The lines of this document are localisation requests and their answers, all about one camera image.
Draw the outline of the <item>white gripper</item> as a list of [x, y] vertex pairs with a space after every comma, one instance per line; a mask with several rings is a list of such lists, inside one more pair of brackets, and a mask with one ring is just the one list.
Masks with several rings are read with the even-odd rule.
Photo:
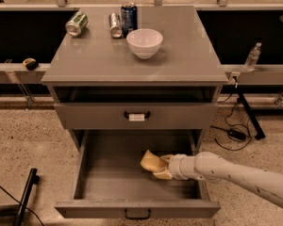
[[188, 180], [196, 179], [198, 172], [195, 170], [195, 157], [185, 154], [166, 154], [160, 158], [165, 163], [169, 163], [168, 169], [154, 172], [153, 175], [161, 180]]

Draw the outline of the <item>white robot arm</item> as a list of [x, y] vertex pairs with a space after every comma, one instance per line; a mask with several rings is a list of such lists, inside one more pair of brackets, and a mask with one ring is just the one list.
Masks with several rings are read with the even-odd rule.
[[215, 153], [158, 157], [154, 175], [166, 180], [227, 180], [283, 208], [283, 174], [235, 164]]

